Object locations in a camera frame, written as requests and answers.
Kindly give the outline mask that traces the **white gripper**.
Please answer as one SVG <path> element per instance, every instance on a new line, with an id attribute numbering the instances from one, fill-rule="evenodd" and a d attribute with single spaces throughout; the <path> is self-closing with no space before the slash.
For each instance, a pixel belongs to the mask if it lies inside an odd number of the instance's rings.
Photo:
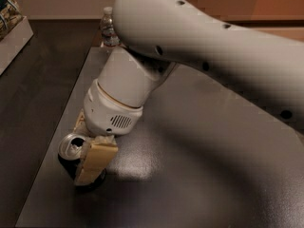
<path id="1" fill-rule="evenodd" d="M 90 185 L 102 174 L 118 152 L 113 135 L 128 134 L 142 114 L 143 107 L 132 108 L 117 103 L 101 89 L 97 80 L 92 82 L 73 132 L 85 136 L 91 133 L 111 136 L 97 136 L 85 143 L 74 179 L 76 186 Z"/>

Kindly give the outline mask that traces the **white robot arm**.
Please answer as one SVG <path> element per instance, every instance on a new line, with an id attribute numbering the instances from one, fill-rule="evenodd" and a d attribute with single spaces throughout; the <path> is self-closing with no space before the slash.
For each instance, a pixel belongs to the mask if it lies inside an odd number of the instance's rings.
<path id="1" fill-rule="evenodd" d="M 63 154 L 80 163 L 76 185 L 101 176 L 118 151 L 115 136 L 134 128 L 176 64 L 204 69 L 303 130 L 302 43 L 221 22 L 185 0 L 115 0 L 113 26 L 122 43 L 92 82 L 74 129 L 84 144 Z"/>

